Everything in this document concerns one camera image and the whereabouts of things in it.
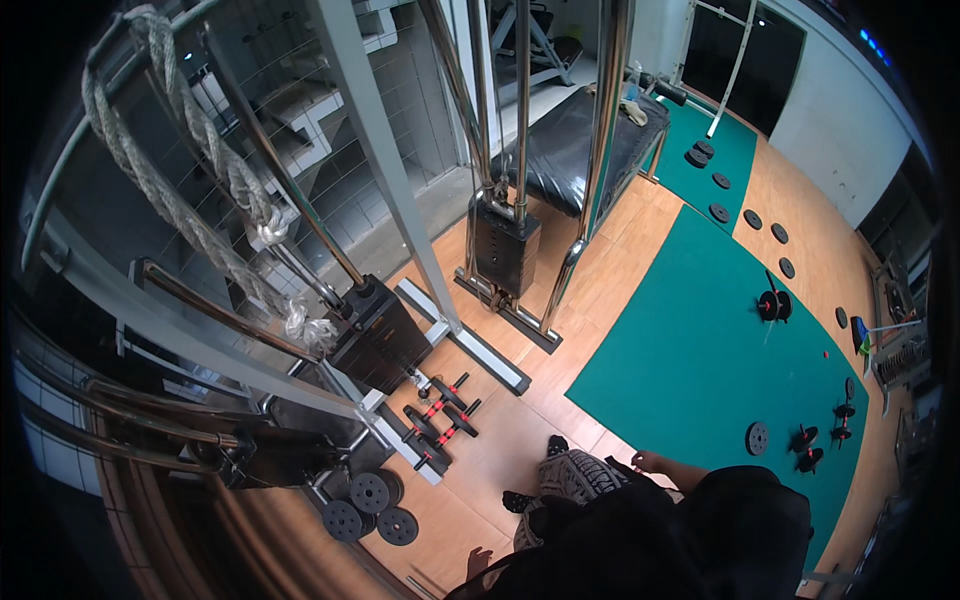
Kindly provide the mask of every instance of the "metal frame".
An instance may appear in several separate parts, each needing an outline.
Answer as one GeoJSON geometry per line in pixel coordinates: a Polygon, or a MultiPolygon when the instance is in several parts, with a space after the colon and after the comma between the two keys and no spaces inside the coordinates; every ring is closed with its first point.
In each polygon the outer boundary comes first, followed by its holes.
{"type": "Polygon", "coordinates": [[[733,71],[730,74],[730,79],[727,81],[727,89],[724,90],[723,99],[720,100],[719,106],[714,106],[712,102],[698,96],[687,90],[687,95],[692,96],[697,102],[687,102],[692,108],[695,108],[710,117],[712,122],[710,122],[710,127],[707,129],[707,139],[711,139],[713,134],[716,133],[717,125],[720,123],[720,117],[723,116],[724,111],[727,109],[727,101],[730,100],[730,94],[733,91],[733,84],[736,82],[736,76],[740,72],[740,64],[743,62],[743,55],[747,51],[747,41],[750,39],[750,31],[754,28],[754,15],[756,14],[756,0],[750,0],[750,8],[747,10],[747,20],[741,21],[737,17],[729,14],[723,8],[717,8],[701,0],[690,0],[689,5],[686,7],[686,18],[684,25],[684,42],[680,45],[680,54],[677,56],[677,61],[674,63],[673,76],[670,78],[670,83],[672,85],[683,85],[683,74],[684,74],[684,60],[686,58],[686,53],[689,50],[690,46],[690,36],[693,33],[693,18],[696,14],[696,8],[704,7],[708,11],[716,12],[722,17],[728,18],[737,25],[743,27],[743,37],[740,38],[740,48],[736,53],[736,60],[733,62],[733,71]]]}

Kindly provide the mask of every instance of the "white tile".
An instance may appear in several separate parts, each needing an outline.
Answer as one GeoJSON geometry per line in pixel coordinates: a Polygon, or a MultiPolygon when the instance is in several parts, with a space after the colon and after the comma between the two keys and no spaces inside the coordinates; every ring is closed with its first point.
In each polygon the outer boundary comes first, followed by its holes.
{"type": "Polygon", "coordinates": [[[47,461],[48,475],[72,488],[84,490],[76,446],[54,438],[49,433],[44,433],[43,456],[47,461]]]}

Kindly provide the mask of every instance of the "weight bench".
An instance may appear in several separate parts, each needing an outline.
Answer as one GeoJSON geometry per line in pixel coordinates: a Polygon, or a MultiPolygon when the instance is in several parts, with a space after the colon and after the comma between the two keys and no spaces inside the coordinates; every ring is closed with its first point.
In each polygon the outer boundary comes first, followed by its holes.
{"type": "MultiPolygon", "coordinates": [[[[671,93],[669,97],[681,106],[686,99],[685,93],[671,93]]],[[[595,100],[586,86],[581,87],[527,130],[527,194],[569,217],[579,218],[584,206],[595,100]]],[[[640,93],[636,103],[646,112],[647,124],[639,127],[622,110],[617,112],[609,162],[612,177],[604,181],[594,231],[651,152],[656,148],[660,153],[661,142],[670,129],[670,110],[663,103],[644,93],[640,93]]],[[[516,141],[504,152],[507,177],[516,189],[516,141]]],[[[500,155],[491,160],[491,172],[493,181],[500,179],[500,155]]],[[[644,175],[653,178],[652,174],[644,175]]]]}

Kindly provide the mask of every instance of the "metal base bar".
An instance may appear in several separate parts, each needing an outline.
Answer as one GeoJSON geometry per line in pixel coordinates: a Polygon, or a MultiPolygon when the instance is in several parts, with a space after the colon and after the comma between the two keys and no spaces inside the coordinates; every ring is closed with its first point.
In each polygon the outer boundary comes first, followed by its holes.
{"type": "MultiPolygon", "coordinates": [[[[440,319],[437,306],[430,297],[410,279],[402,279],[396,288],[394,288],[394,291],[408,304],[416,308],[430,323],[436,323],[440,319]]],[[[527,376],[526,373],[507,360],[503,354],[500,354],[484,342],[480,336],[466,325],[464,325],[462,331],[457,333],[450,332],[447,334],[447,337],[449,337],[450,341],[456,344],[457,347],[466,352],[470,358],[483,366],[489,374],[496,377],[496,380],[513,392],[515,396],[521,396],[530,387],[530,377],[527,376]]]]}
{"type": "MultiPolygon", "coordinates": [[[[453,280],[457,285],[470,292],[471,295],[478,297],[482,303],[490,306],[492,298],[489,287],[477,281],[476,278],[464,278],[463,269],[459,267],[453,280]]],[[[564,340],[564,338],[553,329],[547,332],[547,336],[549,337],[540,333],[540,319],[531,315],[519,304],[516,307],[501,306],[497,308],[496,313],[547,354],[553,354],[564,340]]]]}

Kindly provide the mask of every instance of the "person's hand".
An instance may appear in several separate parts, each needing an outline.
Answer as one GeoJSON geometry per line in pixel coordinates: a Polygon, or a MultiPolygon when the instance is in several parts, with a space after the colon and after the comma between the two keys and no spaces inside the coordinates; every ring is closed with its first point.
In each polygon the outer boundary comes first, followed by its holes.
{"type": "Polygon", "coordinates": [[[467,581],[473,579],[483,572],[483,569],[490,566],[490,557],[493,556],[492,550],[484,550],[483,546],[477,546],[470,550],[467,555],[467,581]]]}
{"type": "Polygon", "coordinates": [[[634,458],[630,460],[630,464],[634,466],[634,470],[638,473],[659,473],[661,472],[660,462],[662,458],[663,457],[656,452],[640,450],[634,455],[634,458]]]}

